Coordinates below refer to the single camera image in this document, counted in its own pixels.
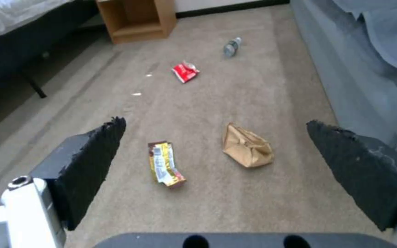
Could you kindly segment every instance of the gray couch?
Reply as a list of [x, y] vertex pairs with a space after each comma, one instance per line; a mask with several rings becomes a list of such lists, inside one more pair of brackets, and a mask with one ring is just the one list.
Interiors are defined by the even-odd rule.
[[372, 11], [395, 2], [377, 1], [385, 6], [291, 0], [291, 7], [340, 126], [397, 148], [397, 64], [368, 30]]

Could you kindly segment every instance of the black baseboard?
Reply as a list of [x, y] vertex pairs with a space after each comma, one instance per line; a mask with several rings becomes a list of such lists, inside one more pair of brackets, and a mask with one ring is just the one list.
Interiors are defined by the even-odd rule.
[[200, 16], [200, 15], [202, 16], [204, 14], [224, 13], [230, 11], [259, 8], [259, 7], [266, 7], [266, 6], [272, 6], [278, 4], [286, 4], [286, 3], [289, 3], [289, 0], [260, 0], [260, 1], [254, 1], [248, 3], [238, 3], [238, 4], [220, 6], [215, 8], [178, 12], [175, 15], [177, 18], [185, 18], [185, 17]]

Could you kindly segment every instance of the wall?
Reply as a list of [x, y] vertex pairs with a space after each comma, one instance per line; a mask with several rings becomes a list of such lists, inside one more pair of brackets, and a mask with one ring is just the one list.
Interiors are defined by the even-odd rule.
[[252, 1], [254, 0], [175, 0], [175, 6], [177, 12], [184, 12]]

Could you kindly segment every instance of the bed frame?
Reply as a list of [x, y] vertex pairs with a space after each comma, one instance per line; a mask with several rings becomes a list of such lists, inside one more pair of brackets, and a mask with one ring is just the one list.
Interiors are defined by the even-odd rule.
[[66, 3], [39, 19], [0, 36], [0, 83], [8, 74], [17, 72], [41, 98], [46, 94], [21, 71], [27, 61], [48, 50], [52, 44], [78, 28], [98, 13], [94, 0]]

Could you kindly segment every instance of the snack wrapper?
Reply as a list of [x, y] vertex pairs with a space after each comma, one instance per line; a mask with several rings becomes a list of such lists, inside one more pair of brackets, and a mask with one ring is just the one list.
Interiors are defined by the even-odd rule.
[[200, 71], [192, 63], [183, 61], [183, 63], [174, 66], [172, 72], [182, 83], [186, 83], [196, 77]]
[[149, 143], [150, 167], [153, 179], [167, 187], [181, 186], [185, 177], [175, 168], [172, 143]]

